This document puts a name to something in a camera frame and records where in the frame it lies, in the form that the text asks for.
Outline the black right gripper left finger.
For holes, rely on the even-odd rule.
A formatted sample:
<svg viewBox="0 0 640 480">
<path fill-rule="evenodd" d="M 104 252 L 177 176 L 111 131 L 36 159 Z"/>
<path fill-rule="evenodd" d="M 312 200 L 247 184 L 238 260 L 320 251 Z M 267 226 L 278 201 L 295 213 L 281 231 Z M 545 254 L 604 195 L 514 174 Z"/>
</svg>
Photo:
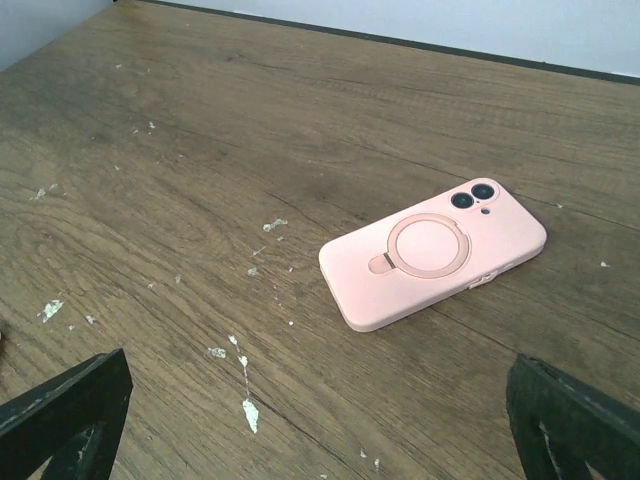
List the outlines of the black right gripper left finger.
<svg viewBox="0 0 640 480">
<path fill-rule="evenodd" d="M 124 350 L 95 355 L 1 406 L 1 477 L 108 479 L 133 381 Z"/>
</svg>

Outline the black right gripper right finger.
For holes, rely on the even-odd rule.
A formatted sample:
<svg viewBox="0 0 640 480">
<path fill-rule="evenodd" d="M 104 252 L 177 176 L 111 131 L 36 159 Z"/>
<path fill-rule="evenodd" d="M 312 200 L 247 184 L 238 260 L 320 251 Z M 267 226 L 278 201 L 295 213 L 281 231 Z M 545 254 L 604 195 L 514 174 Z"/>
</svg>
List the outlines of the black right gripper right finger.
<svg viewBox="0 0 640 480">
<path fill-rule="evenodd" d="M 639 412 L 570 374 L 519 354 L 506 410 L 526 478 L 639 477 Z"/>
</svg>

